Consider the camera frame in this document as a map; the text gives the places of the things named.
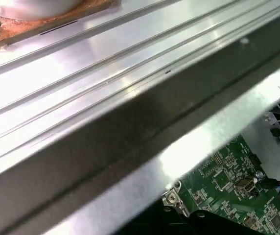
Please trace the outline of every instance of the green circuit board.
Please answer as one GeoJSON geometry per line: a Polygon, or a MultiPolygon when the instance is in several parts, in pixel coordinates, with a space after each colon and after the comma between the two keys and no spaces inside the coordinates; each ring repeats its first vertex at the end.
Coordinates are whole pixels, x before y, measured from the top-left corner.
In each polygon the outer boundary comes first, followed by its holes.
{"type": "Polygon", "coordinates": [[[179,196],[189,212],[210,211],[263,234],[280,235],[277,191],[254,184],[254,194],[247,194],[237,187],[262,171],[257,162],[238,136],[181,180],[179,196]]]}

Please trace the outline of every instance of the silver metal frame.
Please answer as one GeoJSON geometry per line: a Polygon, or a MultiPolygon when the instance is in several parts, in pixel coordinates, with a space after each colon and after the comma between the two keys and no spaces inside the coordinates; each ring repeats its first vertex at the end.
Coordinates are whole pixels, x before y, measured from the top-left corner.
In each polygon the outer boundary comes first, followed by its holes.
{"type": "Polygon", "coordinates": [[[278,0],[125,0],[8,47],[0,173],[278,16],[278,0]]]}

